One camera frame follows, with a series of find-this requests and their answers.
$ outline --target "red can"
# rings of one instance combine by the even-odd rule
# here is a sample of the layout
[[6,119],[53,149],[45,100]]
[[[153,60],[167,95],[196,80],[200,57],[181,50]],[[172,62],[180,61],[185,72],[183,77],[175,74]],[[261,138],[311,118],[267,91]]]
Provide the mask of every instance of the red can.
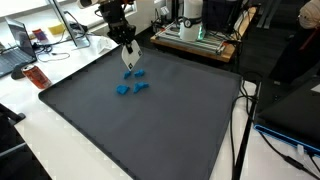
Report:
[[21,71],[39,89],[46,89],[51,85],[51,81],[36,65],[26,65],[21,69]]

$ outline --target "blue toy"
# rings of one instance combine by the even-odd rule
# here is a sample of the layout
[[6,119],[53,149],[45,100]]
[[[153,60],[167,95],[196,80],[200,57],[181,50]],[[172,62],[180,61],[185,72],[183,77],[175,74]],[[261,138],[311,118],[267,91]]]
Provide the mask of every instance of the blue toy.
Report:
[[131,75],[131,71],[127,71],[124,73],[123,79],[127,79]]
[[140,70],[138,70],[137,72],[134,73],[135,77],[141,77],[143,75],[144,75],[144,70],[143,69],[140,69]]
[[126,94],[129,91],[130,87],[126,86],[126,85],[119,85],[117,87],[117,93],[119,94]]
[[135,84],[134,84],[133,93],[137,93],[137,92],[140,91],[140,89],[147,88],[147,87],[149,87],[149,84],[148,84],[148,83],[145,83],[145,82],[135,83]]

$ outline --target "gray mat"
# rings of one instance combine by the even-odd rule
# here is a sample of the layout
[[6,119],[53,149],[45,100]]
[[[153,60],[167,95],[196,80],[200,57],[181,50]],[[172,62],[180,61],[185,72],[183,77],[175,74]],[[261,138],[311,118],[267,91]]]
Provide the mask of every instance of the gray mat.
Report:
[[[143,49],[134,70],[142,68],[145,75],[124,80],[121,49],[39,98],[134,179],[209,179],[240,77]],[[141,81],[150,87],[133,94],[134,83]],[[120,84],[131,87],[126,95],[116,93]]]

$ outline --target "laptop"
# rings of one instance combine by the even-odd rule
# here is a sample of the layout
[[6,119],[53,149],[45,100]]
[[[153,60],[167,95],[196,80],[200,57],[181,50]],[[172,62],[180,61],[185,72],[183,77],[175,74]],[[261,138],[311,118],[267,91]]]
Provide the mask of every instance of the laptop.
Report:
[[320,77],[313,77],[255,117],[254,129],[320,156]]
[[10,74],[17,64],[22,62],[32,63],[37,60],[25,25],[8,17],[5,19],[18,48],[0,55],[0,77]]

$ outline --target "white cylinder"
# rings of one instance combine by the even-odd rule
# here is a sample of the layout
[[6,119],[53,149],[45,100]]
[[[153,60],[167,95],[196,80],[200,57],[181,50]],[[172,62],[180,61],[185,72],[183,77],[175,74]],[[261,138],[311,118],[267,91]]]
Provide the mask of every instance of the white cylinder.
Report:
[[[202,16],[203,0],[184,0],[184,13],[186,19],[196,19]],[[180,38],[183,41],[196,41],[201,29],[201,21],[193,24],[191,27],[186,27],[185,23],[180,23]]]

